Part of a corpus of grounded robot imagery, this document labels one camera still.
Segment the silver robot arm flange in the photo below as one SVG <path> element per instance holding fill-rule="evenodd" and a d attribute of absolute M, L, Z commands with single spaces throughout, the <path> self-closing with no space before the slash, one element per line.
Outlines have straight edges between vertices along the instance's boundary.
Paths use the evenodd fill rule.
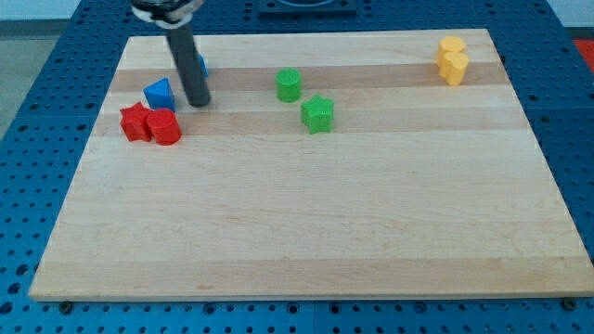
<path fill-rule="evenodd" d="M 132 12 L 139 19 L 172 30 L 188 24 L 204 0 L 131 0 Z"/>

